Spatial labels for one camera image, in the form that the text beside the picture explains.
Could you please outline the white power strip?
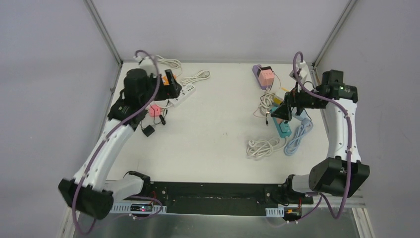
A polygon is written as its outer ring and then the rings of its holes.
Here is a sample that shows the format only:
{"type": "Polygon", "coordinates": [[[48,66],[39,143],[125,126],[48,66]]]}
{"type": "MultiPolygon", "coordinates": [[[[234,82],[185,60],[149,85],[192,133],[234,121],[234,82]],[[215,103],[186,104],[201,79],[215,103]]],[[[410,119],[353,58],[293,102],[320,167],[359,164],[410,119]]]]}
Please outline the white power strip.
{"type": "Polygon", "coordinates": [[[174,106],[178,107],[186,99],[188,99],[196,91],[196,86],[194,84],[186,84],[180,91],[180,94],[177,98],[169,99],[169,102],[174,106]]]}

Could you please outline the pink adapter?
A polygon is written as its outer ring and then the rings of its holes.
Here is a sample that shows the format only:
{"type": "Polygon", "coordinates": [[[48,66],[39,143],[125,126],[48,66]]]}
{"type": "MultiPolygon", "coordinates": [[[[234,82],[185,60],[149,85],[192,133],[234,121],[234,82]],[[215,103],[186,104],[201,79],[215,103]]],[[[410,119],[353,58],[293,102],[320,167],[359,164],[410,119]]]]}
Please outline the pink adapter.
{"type": "Polygon", "coordinates": [[[151,105],[149,107],[149,116],[152,118],[156,118],[161,116],[162,114],[162,108],[160,106],[157,105],[151,105]]]}

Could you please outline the orange power strip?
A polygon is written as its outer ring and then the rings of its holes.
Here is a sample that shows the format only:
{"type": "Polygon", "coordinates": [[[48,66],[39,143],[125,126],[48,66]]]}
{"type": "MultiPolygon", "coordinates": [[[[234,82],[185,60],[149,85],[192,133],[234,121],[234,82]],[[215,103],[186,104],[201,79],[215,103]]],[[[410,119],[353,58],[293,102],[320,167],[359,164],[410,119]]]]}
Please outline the orange power strip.
{"type": "Polygon", "coordinates": [[[163,76],[162,77],[162,82],[164,86],[170,86],[170,85],[174,85],[177,80],[176,80],[176,76],[175,75],[170,75],[170,76],[163,76]]]}

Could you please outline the black charger with cable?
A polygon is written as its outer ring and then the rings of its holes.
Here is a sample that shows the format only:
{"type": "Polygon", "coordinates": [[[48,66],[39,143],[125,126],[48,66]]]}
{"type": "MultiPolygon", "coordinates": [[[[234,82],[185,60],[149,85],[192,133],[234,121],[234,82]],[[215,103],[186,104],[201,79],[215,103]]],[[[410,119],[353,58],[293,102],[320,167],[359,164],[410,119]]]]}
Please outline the black charger with cable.
{"type": "Polygon", "coordinates": [[[155,133],[155,127],[152,125],[148,125],[146,127],[142,127],[142,133],[146,136],[146,137],[150,137],[153,133],[155,133]]]}

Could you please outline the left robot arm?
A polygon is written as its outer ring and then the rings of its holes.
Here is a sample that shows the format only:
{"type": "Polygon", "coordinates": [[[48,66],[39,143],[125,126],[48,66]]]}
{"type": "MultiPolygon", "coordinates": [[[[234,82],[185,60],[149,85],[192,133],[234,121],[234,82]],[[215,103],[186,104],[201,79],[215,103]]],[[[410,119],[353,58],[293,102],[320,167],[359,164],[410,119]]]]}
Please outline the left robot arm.
{"type": "Polygon", "coordinates": [[[182,89],[170,69],[160,75],[131,69],[123,85],[94,150],[72,179],[62,179],[58,185],[70,208],[97,220],[104,219],[115,202],[132,195],[142,201],[150,197],[150,177],[140,172],[129,171],[112,182],[106,179],[124,144],[148,113],[147,106],[153,101],[175,99],[182,89]]]}

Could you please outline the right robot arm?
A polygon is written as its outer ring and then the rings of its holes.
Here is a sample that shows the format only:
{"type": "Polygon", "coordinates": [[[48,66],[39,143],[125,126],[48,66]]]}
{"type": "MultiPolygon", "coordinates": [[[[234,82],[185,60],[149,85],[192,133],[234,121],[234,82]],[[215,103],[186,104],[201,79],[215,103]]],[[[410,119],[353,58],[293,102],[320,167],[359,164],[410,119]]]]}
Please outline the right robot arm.
{"type": "Polygon", "coordinates": [[[305,109],[320,109],[327,123],[326,158],[307,175],[287,177],[280,187],[281,197],[287,203],[294,203],[311,192],[350,198],[369,177],[370,168],[361,162],[356,140],[358,90],[346,85],[343,75],[338,70],[326,71],[315,89],[305,91],[295,87],[271,110],[272,118],[290,121],[305,109]]]}

